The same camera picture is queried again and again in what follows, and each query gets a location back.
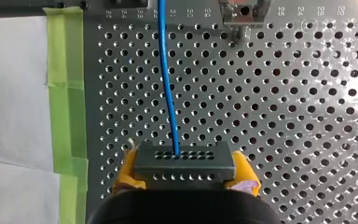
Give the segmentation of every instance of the green tape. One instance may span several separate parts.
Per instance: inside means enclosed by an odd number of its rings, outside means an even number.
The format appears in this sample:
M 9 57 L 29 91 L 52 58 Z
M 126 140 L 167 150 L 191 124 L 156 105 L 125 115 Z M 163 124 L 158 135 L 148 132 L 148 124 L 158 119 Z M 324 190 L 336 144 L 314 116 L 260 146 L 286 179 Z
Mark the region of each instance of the green tape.
M 86 110 L 83 81 L 83 11 L 44 8 L 48 18 L 48 95 L 54 172 L 62 175 L 60 223 L 85 223 Z

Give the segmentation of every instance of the white surface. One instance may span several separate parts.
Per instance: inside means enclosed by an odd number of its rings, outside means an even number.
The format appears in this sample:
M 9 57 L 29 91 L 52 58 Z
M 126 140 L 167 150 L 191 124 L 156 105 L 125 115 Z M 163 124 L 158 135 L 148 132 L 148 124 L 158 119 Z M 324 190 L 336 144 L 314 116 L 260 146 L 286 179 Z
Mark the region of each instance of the white surface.
M 0 163 L 0 224 L 57 224 L 60 177 Z
M 0 161 L 52 171 L 45 17 L 0 19 Z

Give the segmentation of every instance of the perforated metal plate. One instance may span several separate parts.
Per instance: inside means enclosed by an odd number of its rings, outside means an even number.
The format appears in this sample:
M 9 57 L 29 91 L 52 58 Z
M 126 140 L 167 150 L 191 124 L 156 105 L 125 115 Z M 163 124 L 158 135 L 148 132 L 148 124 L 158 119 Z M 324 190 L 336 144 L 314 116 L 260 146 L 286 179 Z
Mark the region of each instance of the perforated metal plate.
M 276 0 L 245 45 L 216 1 L 168 2 L 181 144 L 241 149 L 282 223 L 358 223 L 358 1 Z M 85 15 L 89 213 L 128 138 L 172 143 L 151 5 Z

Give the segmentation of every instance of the cable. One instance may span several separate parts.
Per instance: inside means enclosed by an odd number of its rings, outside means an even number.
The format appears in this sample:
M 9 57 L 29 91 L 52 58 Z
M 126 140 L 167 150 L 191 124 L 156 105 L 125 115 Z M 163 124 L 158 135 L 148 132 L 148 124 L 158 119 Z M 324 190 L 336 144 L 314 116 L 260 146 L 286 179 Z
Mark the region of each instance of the cable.
M 167 101 L 168 115 L 171 124 L 173 153 L 179 155 L 179 138 L 176 129 L 175 109 L 173 106 L 170 76 L 168 74 L 167 41 L 165 32 L 165 0 L 158 0 L 158 33 L 159 33 L 159 61 L 161 63 L 162 84 L 164 86 L 165 100 Z

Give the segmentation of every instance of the printed number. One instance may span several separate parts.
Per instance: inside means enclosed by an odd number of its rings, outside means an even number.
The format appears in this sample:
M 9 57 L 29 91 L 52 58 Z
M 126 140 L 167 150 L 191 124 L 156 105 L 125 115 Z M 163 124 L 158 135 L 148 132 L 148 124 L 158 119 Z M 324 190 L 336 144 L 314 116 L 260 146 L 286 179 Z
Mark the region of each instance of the printed number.
M 304 15 L 304 7 L 299 7 L 297 16 L 302 16 L 302 15 Z
M 194 11 L 193 11 L 193 8 L 188 8 L 187 9 L 187 16 L 188 17 L 194 17 Z
M 324 15 L 324 7 L 318 7 L 318 16 Z
M 125 10 L 125 9 L 121 10 L 121 18 L 127 19 L 127 10 Z
M 138 18 L 141 19 L 144 17 L 144 11 L 143 10 L 138 10 Z
M 211 17 L 211 12 L 210 8 L 205 8 L 205 17 Z
M 106 18 L 112 19 L 112 11 L 111 10 L 106 10 Z
M 170 12 L 171 12 L 171 15 L 170 15 L 171 17 L 176 16 L 176 9 L 171 9 Z
M 338 7 L 338 16 L 345 15 L 345 7 Z
M 284 16 L 284 7 L 278 7 L 278 16 Z

